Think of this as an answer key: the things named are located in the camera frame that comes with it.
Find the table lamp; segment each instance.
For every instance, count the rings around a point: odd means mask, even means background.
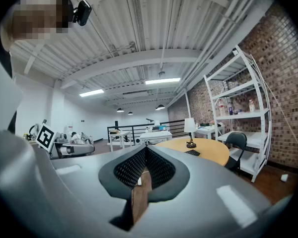
[[[192,134],[191,134],[192,132],[195,132],[195,131],[197,131],[197,129],[195,127],[194,118],[184,119],[184,132],[188,132],[191,138],[190,142],[187,142],[188,148],[197,147],[197,145],[193,143]]]

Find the round wooden table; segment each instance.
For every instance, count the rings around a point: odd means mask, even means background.
[[[190,141],[189,138],[172,139],[169,141],[164,141],[156,144],[156,146],[161,146],[169,148],[172,150],[186,152],[189,150],[196,150],[200,153],[200,158],[204,158],[210,161],[214,161],[222,166],[224,166],[229,158],[229,150],[226,145],[215,140],[205,139],[205,138],[194,138],[193,142],[197,144],[196,148],[187,148],[186,142]]]

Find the chair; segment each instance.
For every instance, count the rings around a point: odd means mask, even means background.
[[[233,159],[231,156],[228,158],[228,162],[225,165],[225,167],[231,171],[237,171],[238,175],[240,172],[240,158],[243,155],[243,152],[245,150],[245,147],[247,145],[247,137],[244,133],[240,133],[240,132],[232,132],[226,140],[226,143],[232,144],[232,145],[236,145],[238,146],[240,149],[242,149],[242,152],[238,158],[238,160],[236,161],[235,159]]]

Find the wooden floor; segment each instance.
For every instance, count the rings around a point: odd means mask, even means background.
[[[101,140],[94,144],[95,151],[93,154],[110,152],[110,147],[107,145],[108,140]],[[120,146],[113,146],[113,150],[121,149]],[[280,180],[281,176],[288,174],[287,182]],[[254,183],[251,182],[251,175],[242,173],[242,179],[252,184],[260,192],[262,192],[272,204],[292,194],[298,184],[298,174],[286,172],[271,166],[264,166]],[[134,222],[136,222],[147,208],[148,192],[151,191],[151,177],[149,172],[143,173],[142,185],[136,186],[132,192],[132,207]]]

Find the keyboard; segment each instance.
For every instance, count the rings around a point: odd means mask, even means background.
[[[194,155],[194,156],[199,156],[200,155],[200,153],[197,152],[196,150],[190,150],[190,151],[187,151],[186,153]]]

